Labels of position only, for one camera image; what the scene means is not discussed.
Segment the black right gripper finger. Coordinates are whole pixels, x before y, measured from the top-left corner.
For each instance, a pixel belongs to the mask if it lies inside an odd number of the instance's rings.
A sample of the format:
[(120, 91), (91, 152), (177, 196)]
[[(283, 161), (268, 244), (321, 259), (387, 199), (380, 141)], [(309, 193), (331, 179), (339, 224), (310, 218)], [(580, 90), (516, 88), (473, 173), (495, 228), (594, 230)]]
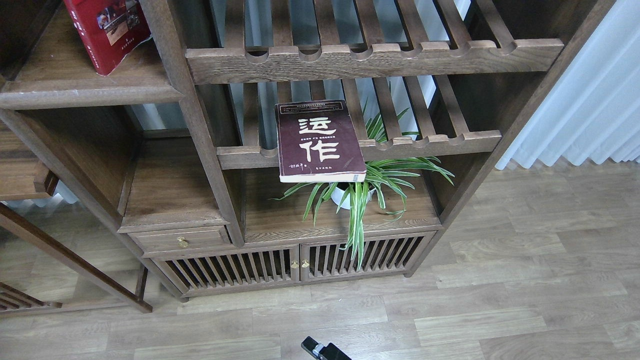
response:
[(351, 360), (338, 346), (333, 342), (324, 345), (317, 342), (311, 336), (307, 336), (301, 342), (301, 348), (316, 360)]

